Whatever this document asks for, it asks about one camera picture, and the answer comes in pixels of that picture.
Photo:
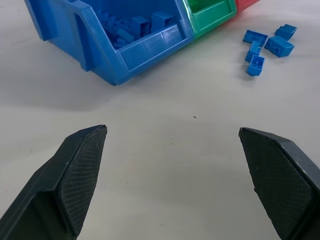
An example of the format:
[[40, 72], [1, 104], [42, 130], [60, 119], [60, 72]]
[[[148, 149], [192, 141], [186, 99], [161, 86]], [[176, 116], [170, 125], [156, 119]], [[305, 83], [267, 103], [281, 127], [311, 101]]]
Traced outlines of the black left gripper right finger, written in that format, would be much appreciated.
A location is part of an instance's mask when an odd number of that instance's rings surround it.
[[242, 127], [249, 173], [259, 200], [282, 240], [320, 238], [320, 169], [291, 140]]

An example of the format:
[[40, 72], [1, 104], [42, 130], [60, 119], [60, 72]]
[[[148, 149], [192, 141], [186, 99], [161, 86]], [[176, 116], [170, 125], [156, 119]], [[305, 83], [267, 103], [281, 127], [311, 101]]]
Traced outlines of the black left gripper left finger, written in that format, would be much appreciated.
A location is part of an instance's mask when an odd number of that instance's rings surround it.
[[107, 126], [81, 129], [62, 142], [0, 219], [2, 240], [76, 240], [96, 189]]

